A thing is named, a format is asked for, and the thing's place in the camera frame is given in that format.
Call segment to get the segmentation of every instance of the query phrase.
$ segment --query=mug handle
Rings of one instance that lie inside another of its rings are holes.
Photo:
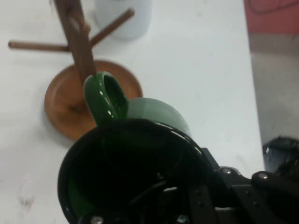
[[[128,100],[118,81],[106,71],[90,75],[83,84],[89,112],[97,126],[109,125],[127,116]]]

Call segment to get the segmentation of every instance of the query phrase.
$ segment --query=pink wall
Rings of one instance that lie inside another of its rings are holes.
[[[297,0],[252,0],[255,8],[275,8],[278,2],[287,4]],[[299,34],[299,5],[266,15],[254,14],[244,0],[249,32]]]

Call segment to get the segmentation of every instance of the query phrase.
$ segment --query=mug rim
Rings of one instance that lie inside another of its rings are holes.
[[[69,151],[64,156],[64,159],[61,163],[59,173],[58,173],[58,181],[57,181],[57,192],[58,192],[58,200],[60,203],[60,207],[66,217],[67,221],[70,224],[76,224],[78,219],[75,217],[71,203],[68,198],[68,180],[69,173],[71,170],[71,165],[73,160],[81,153],[81,150],[85,148],[88,144],[94,141],[100,135],[103,135],[107,132],[115,130],[117,128],[123,128],[126,126],[134,126],[134,125],[145,125],[145,126],[156,126],[161,130],[171,131],[174,133],[176,138],[182,137],[185,139],[190,145],[196,147],[197,149],[201,148],[192,140],[188,135],[184,132],[164,123],[148,120],[148,119],[120,119],[116,122],[113,122],[110,126],[107,127],[95,127],[94,129],[87,132],[83,135],[78,141],[76,141]]]

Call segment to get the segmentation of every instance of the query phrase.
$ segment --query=wooden peg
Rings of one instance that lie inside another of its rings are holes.
[[[64,45],[36,43],[36,42],[9,41],[8,46],[14,49],[46,50],[46,51],[62,51],[62,52],[70,51],[69,48]]]
[[[90,40],[91,47],[94,47],[98,42],[103,40],[106,36],[115,31],[118,27],[120,27],[124,22],[126,22],[129,18],[134,16],[135,11],[132,8],[129,8],[126,12],[120,15],[117,19],[115,19],[112,23],[110,23],[107,27],[105,27],[102,31],[100,31],[97,35],[95,35]]]

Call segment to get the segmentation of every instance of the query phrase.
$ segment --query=bolt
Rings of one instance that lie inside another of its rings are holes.
[[[228,169],[228,168],[224,168],[222,171],[223,171],[225,174],[231,174],[231,173],[232,173],[232,171],[231,171],[230,169]]]
[[[100,216],[93,216],[92,219],[90,220],[91,224],[103,224],[104,220]]]
[[[268,175],[263,174],[263,173],[259,174],[258,177],[260,177],[262,179],[268,179]]]

